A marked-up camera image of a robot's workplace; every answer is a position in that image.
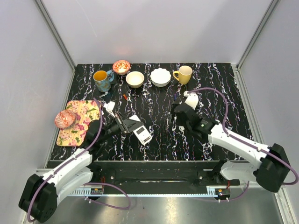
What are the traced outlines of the white red remote control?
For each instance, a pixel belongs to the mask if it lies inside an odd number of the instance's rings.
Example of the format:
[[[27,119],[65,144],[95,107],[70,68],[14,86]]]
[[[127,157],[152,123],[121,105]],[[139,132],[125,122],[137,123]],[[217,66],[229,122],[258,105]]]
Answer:
[[[136,124],[133,124],[129,128],[129,130],[133,131],[133,133],[138,138],[140,143],[144,146],[152,140],[151,134],[149,133],[148,129],[144,125],[137,128]]]

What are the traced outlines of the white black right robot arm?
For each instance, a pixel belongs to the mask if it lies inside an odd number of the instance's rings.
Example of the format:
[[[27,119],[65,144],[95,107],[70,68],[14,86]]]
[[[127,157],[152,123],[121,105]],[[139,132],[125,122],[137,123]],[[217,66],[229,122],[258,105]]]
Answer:
[[[284,148],[279,144],[268,146],[244,138],[222,124],[199,116],[186,103],[174,103],[171,113],[188,133],[202,141],[225,148],[245,159],[244,162],[222,161],[213,170],[213,181],[223,185],[228,180],[257,182],[267,191],[277,193],[290,171]]]

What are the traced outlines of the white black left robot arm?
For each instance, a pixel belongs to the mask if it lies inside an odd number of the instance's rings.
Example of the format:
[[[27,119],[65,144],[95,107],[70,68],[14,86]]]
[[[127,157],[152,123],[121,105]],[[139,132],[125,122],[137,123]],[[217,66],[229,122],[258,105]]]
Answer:
[[[103,125],[103,119],[90,122],[84,142],[71,157],[42,176],[33,174],[27,179],[18,206],[27,213],[28,222],[44,223],[76,188],[88,182],[99,183],[101,173],[90,165],[100,155],[100,144],[142,126],[138,119],[125,118],[121,114],[115,114],[108,125]]]

